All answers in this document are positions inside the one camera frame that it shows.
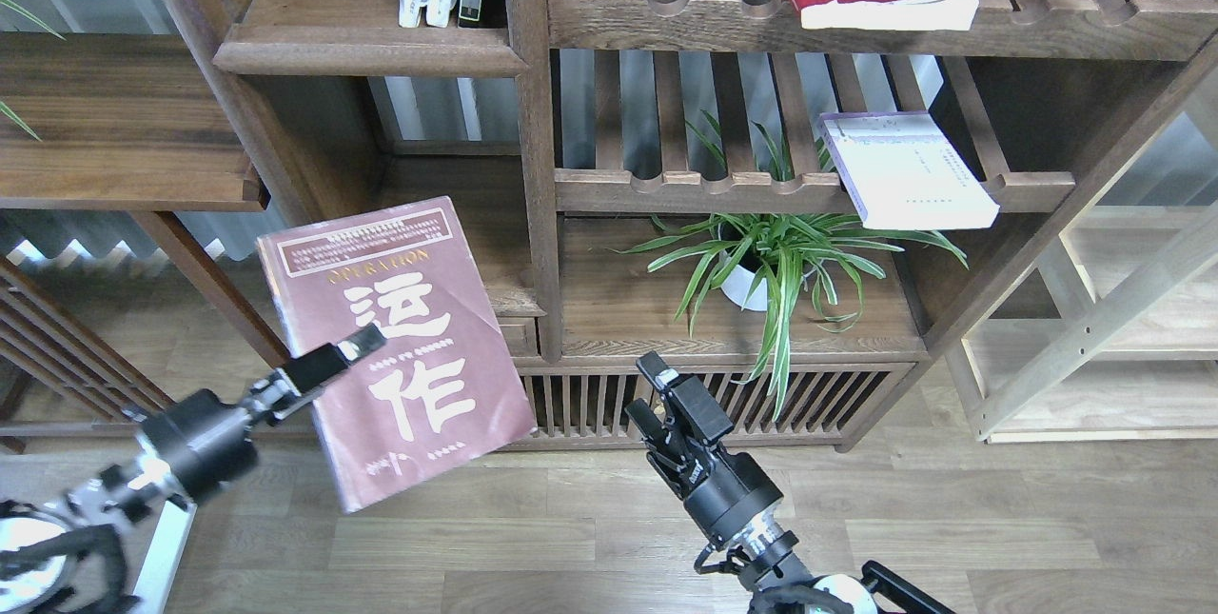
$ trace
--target plant leaf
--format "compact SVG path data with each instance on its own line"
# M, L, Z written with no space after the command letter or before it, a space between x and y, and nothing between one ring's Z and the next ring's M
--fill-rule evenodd
M52 34L52 37L56 37L58 40L63 40L63 37L61 37L61 34L56 32L55 28L50 28L50 26L48 26L45 21L39 19L33 11L26 10L26 7L19 6L19 4L13 2L12 0L0 0L0 6L7 6L9 10L16 11L17 15L24 16L26 19L33 21L34 24L38 24L39 28L44 29L44 32Z
M30 136L34 136L35 141L43 140L43 138L39 138L38 133L34 133L34 129L29 128L29 124L26 124L26 121L22 119L21 116L17 116L17 112L12 111L11 107L9 107L7 104L5 104L4 101L0 101L0 115L7 116L9 119L12 119L13 124L17 124L17 127L21 127L23 129L23 132L29 133Z

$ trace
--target white pot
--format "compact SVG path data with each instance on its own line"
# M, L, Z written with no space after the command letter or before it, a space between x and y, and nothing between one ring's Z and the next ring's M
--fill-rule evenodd
M727 275L727 280L723 281L721 286L722 291L730 301L736 302L743 309L765 312L770 305L770 289L766 280L761 279L756 290L749 294L749 288L753 288L753 277L756 277L756 274L737 263L736 268L732 268L731 274Z

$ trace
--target wooden bookshelf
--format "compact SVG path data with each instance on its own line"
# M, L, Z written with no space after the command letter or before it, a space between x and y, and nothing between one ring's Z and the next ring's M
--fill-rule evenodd
M262 211L267 192L177 37L0 34L0 207Z
M675 54L653 55L657 88L660 150L652 163L626 171L624 167L620 118L620 67L616 51L598 51L609 63L596 67L597 119L608 124L597 132L594 168L558 168L558 207L561 211L639 211L639 213L689 213L689 211L752 211L752 213L805 213L840 211L854 205L836 172L822 172L812 140L810 111L800 82L795 55L766 55L770 79L778 97L783 136L792 150L793 180L773 180L759 172L753 160L745 99L738 57L714 54L715 101L721 118L728 168L708 177L695 172L686 136L681 101L681 72ZM954 110L962 116L961 129L952 135L962 155L968 155L974 177L1006 213L1054 211L1074 188L1069 172L1017 172L1007 163L994 135L987 107L977 93L965 58L940 58L948 88L955 94ZM875 111L867 107L851 55L805 58L804 63L826 65L840 111ZM883 58L889 90L900 111L923 111L914 67L905 55Z
M547 0L551 45L1188 60L1218 32L1213 0L980 0L968 32L804 29L787 0Z
M978 436L1218 437L1212 222L1093 207L1062 233L1039 263L1055 316L988 319L949 357Z
M568 219L564 228L563 268L569 279L563 302L566 316L564 355L596 361L604 357L627 363L657 350L674 363L753 364L765 323L764 312L744 312L720 292L709 294L693 336L685 317L674 312L685 292L692 263L670 263L648 274L653 255L614 251L657 235L648 219ZM800 297L792 319L792 359L804 363L864 362L883 357L893 362L926 359L926 348L910 313L909 302L893 268L892 255L870 255L888 277L866 284L862 318L845 333L829 333L831 324ZM857 309L854 286L836 277L842 314Z
M540 389L535 404L548 402L552 415L572 412L563 397L594 403L591 393L599 396L604 383L597 379L627 376L635 357L658 347L716 383L747 370L755 318L708 306L688 337L671 320L683 270L647 275L644 258L608 249L646 240L642 214L649 213L849 211L838 177L817 171L808 149L810 110L818 107L806 106L793 68L826 63L838 106L864 111L853 55L884 55L896 106L920 110L910 55L934 55L946 90L928 110L1002 213L987 231L952 233L968 253L967 270L939 251L912 250L884 259L889 279L870 285L865 319L851 331L827 335L800 323L797 353L810 384L821 384L810 374L834 370L865 384L809 391L810 398L850 392L840 396L853 407L848 425L817 434L814 423L801 432L840 450L984 323L1218 67L1216 0L982 0L965 33L809 32L783 0L507 0L508 28L491 32L397 28L397 0L166 1L292 223L452 190L501 319L519 312L536 323L538 350L519 355L518 367L526 379L542 379L530 387ZM565 168L555 154L564 110L554 99L559 49L592 50L594 168ZM621 50L654 51L659 149L642 167L627 168L624 158ZM698 172L688 161L678 63L687 50L710 54L728 154L722 172ZM745 51L765 54L773 71L795 180L776 184L752 163L737 57ZM393 163L386 188L365 199L374 189L364 177L379 167L368 158L375 132L363 121L368 107L358 96L343 97L326 118L347 132L322 133L322 143L300 107L274 104L266 76L345 84L365 76L514 77L520 146L503 160L513 166L505 175L512 197L493 188L496 167L432 155L434 163ZM760 411L761 393L741 397L752 407L742 414ZM546 445L597 446L614 437L598 437L603 429L585 436L593 428L588 415L602 413L583 414L548 423ZM610 419L598 418L613 429Z
M252 0L219 46L235 73L514 77L504 28L401 28L398 0Z

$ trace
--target wooden shelf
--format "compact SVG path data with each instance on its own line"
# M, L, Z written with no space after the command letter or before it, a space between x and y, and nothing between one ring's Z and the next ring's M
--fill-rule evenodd
M213 62L227 72L343 77L514 77L501 28L401 28L398 0L252 0Z
M844 211L854 205L836 172L821 172L809 110L794 55L767 55L783 133L792 151L793 180L773 180L758 172L749 139L750 125L738 57L714 54L715 97L722 124L725 174L693 172L686 138L677 54L653 55L660 155L655 163L624 167L621 135L620 62L618 51L597 51L596 168L557 168L560 211L638 211L638 213L692 213L692 211L752 211L752 213L806 213ZM842 111L868 111L851 55L826 55L834 94ZM904 55L883 58L892 96L901 111L926 110L912 63ZM971 155L974 175L1006 213L1054 211L1074 189L1068 172L1013 172L965 58L942 58L944 79L960 107L966 135L954 136L961 155Z
M1213 0L982 0L970 32L800 28L787 0L547 0L551 45L1188 60L1218 32Z
M628 363L657 351L670 363L752 363L765 314L744 312L722 294L710 294L689 337L672 318L691 267L671 263L648 274L657 255L618 255L655 235L646 219L569 218L563 229L564 355L581 362ZM849 331L828 333L806 298L792 319L792 363L918 362L926 348L888 255L873 257L887 279L866 280L866 311ZM849 285L844 277L839 288ZM842 311L856 307L853 295Z
M266 189L177 37L0 33L0 207L262 211Z
M1205 207L1091 207L1062 235L1079 281L1104 298ZM1113 359L1218 359L1218 268L1207 268L1105 346Z
M393 158L375 207L452 197L496 316L542 316L519 157Z
M1061 318L988 319L949 352L991 442L1218 437L1209 207L1091 207L1038 262Z
M990 320L949 358L957 387L994 396L1051 333ZM1044 389L989 442L1218 437L1218 374L1208 362L1094 361Z

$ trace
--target wooden cabinet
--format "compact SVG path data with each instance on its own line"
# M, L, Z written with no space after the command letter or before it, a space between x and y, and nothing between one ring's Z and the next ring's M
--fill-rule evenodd
M507 0L507 29L397 28L397 0L166 1L294 223L451 194L501 320L525 341L518 348L536 326L536 355L516 357L538 412L535 446L628 440L621 404L643 393L632 363L658 350L702 373L750 441L848 450L1016 288L1218 60L1214 0L982 0L966 33L808 32L783 0ZM594 50L591 168L555 158L561 49ZM652 51L658 89L660 149L630 168L622 50ZM678 54L692 50L710 54L726 172L689 166ZM753 167L744 51L771 68L795 180ZM924 104L910 55L934 55L944 90L929 110L1002 213L987 231L952 236L967 270L935 252L882 257L889 279L871 285L857 326L798 322L798 396L772 423L756 384L736 383L753 363L758 318L706 307L689 336L670 316L678 275L647 275L646 259L610 251L649 235L644 213L849 211L838 177L810 157L815 107L798 68L825 63L837 106L864 111L854 54L883 55L903 110ZM513 77L519 154L385 168L358 80L376 76ZM325 101L301 102L313 97L302 93Z

